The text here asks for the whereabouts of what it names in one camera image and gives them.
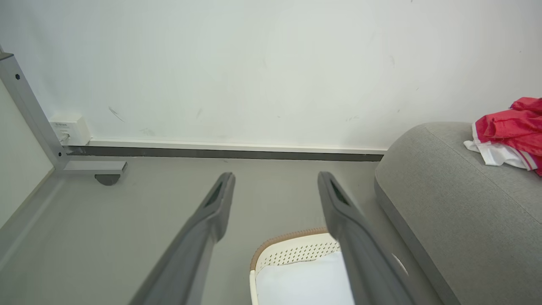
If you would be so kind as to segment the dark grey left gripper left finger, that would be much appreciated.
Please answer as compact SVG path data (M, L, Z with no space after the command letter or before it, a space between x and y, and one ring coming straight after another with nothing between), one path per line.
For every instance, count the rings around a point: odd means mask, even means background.
M132 305L199 305L214 246L224 237L235 187L223 172L130 300Z

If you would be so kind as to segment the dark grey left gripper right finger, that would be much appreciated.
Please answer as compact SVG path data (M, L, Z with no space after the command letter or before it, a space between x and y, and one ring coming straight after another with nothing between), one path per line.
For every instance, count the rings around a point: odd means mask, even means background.
M412 305L414 292L395 257L370 230L331 172L319 172L318 191L326 227L338 241L356 305Z

